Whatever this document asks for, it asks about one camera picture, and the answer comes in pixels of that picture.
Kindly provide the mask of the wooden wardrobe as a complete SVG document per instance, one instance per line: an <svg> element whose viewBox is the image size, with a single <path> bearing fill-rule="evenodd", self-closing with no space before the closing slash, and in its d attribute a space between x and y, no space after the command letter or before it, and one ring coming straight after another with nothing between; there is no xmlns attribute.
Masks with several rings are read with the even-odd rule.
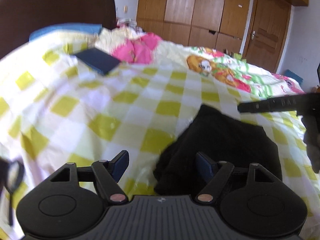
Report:
<svg viewBox="0 0 320 240"><path fill-rule="evenodd" d="M227 49L246 35L254 0L138 0L137 19L147 30L183 45ZM284 0L306 7L309 0Z"/></svg>

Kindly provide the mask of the black eyeglasses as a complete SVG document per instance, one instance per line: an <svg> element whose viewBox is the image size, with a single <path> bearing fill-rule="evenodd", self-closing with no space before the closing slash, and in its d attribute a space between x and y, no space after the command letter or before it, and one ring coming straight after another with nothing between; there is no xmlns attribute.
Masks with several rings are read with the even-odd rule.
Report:
<svg viewBox="0 0 320 240"><path fill-rule="evenodd" d="M14 225L13 196L20 187L25 174L22 158L5 160L1 158L1 218Z"/></svg>

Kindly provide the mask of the black pants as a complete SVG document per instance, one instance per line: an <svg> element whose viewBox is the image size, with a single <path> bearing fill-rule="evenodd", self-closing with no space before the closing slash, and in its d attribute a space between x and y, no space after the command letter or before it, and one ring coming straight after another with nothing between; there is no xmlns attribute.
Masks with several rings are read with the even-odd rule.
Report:
<svg viewBox="0 0 320 240"><path fill-rule="evenodd" d="M229 191L246 185L251 163L259 163L279 180L283 178L278 147L261 126L202 105L189 127L161 153L153 172L157 180L154 191L163 196L197 195L206 185L197 166L199 152L215 162L234 165Z"/></svg>

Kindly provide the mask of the pink cartoon quilt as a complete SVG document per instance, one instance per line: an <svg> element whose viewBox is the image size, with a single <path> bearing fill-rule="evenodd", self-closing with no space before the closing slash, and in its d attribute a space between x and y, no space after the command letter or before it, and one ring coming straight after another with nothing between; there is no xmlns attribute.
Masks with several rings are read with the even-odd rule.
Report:
<svg viewBox="0 0 320 240"><path fill-rule="evenodd" d="M261 98L304 93L293 78L271 73L212 48L185 47L154 33L138 33L128 27L103 29L95 47L127 63L172 63Z"/></svg>

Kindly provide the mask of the yellow white checkered bedsheet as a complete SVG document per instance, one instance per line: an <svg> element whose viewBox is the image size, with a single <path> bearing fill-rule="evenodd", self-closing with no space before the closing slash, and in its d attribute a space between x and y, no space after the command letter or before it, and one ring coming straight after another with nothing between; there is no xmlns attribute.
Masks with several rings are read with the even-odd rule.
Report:
<svg viewBox="0 0 320 240"><path fill-rule="evenodd" d="M294 111L240 114L239 102L265 98L172 63L121 61L100 75L74 56L97 48L98 36L54 31L1 60L1 158L22 158L25 167L13 196L14 219L18 202L63 164L88 166L121 150L130 154L120 180L125 193L153 193L151 170L160 153L205 103L264 128L278 146L284 183L308 208L300 235L319 239L319 175L312 170L305 127ZM17 222L11 228L1 218L1 239L22 236Z"/></svg>

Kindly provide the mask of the blue foam mat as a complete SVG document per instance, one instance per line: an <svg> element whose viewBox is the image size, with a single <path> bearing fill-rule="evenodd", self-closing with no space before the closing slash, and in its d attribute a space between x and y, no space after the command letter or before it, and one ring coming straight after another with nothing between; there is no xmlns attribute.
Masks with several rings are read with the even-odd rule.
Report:
<svg viewBox="0 0 320 240"><path fill-rule="evenodd" d="M302 77L300 77L299 75L297 75L289 69L285 70L284 75L296 80L299 83L299 85L301 85L304 81Z"/></svg>

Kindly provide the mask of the wooden door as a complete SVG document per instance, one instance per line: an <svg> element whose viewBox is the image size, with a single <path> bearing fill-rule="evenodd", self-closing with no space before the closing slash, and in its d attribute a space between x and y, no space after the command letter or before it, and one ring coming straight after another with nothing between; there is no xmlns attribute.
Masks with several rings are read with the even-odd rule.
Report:
<svg viewBox="0 0 320 240"><path fill-rule="evenodd" d="M284 0L254 0L244 48L248 63L276 72L283 53L291 5Z"/></svg>

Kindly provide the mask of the dark blue tablet case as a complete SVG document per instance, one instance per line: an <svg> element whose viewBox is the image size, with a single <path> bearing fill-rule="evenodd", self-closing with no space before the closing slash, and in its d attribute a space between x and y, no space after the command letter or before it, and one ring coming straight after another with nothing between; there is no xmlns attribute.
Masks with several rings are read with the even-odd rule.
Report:
<svg viewBox="0 0 320 240"><path fill-rule="evenodd" d="M119 59L97 48L83 50L74 56L100 75L107 75L121 63Z"/></svg>

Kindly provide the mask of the blue pillow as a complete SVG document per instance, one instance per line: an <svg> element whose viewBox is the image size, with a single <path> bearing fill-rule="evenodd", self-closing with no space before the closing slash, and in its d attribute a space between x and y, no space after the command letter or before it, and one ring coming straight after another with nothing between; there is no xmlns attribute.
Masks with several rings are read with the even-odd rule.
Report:
<svg viewBox="0 0 320 240"><path fill-rule="evenodd" d="M64 23L50 25L32 32L29 36L29 41L35 40L43 35L51 33L53 31L78 31L87 34L100 34L103 26L101 24L91 23Z"/></svg>

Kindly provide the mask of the dark wooden headboard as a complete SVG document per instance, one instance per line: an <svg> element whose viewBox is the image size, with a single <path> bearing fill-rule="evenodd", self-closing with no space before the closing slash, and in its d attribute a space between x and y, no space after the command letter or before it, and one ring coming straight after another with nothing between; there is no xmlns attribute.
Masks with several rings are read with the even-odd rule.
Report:
<svg viewBox="0 0 320 240"><path fill-rule="evenodd" d="M25 44L32 32L55 24L116 27L114 0L1 0L1 57Z"/></svg>

